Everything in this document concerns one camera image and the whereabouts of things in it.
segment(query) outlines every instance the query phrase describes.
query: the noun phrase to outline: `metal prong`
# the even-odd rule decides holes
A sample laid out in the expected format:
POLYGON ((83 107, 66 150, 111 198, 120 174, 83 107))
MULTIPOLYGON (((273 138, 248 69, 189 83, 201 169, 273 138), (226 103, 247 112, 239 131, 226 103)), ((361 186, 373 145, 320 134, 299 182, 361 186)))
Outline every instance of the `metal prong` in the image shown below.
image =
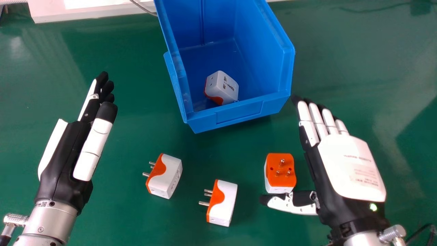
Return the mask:
POLYGON ((203 205, 203 206, 209 207, 209 202, 199 201, 199 205, 203 205))

